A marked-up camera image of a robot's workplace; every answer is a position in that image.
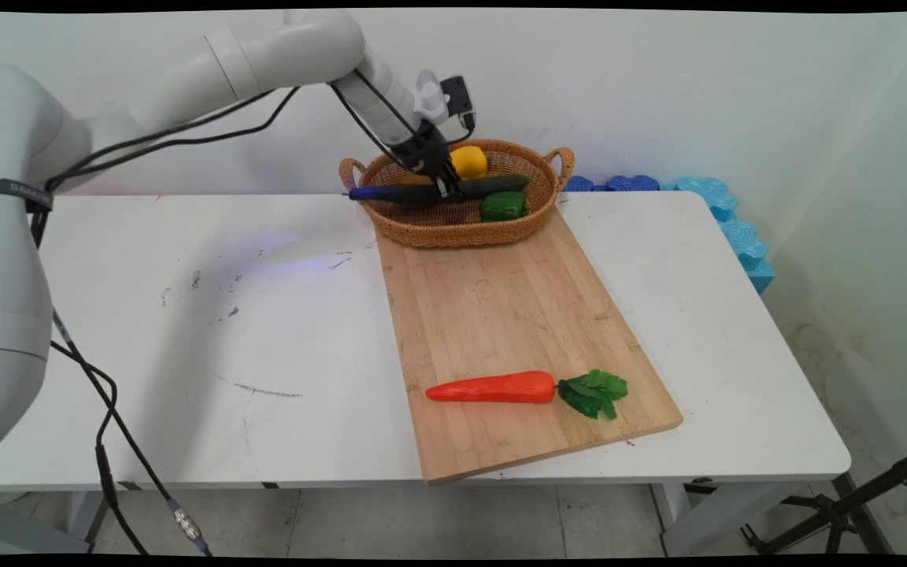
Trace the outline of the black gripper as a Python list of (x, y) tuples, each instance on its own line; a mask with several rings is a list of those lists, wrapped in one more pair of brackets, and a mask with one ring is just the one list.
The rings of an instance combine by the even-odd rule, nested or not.
[(439, 203), (464, 197), (463, 180), (451, 161), (449, 143), (432, 122), (420, 122), (414, 136), (393, 145), (393, 158), (407, 172), (433, 180)]

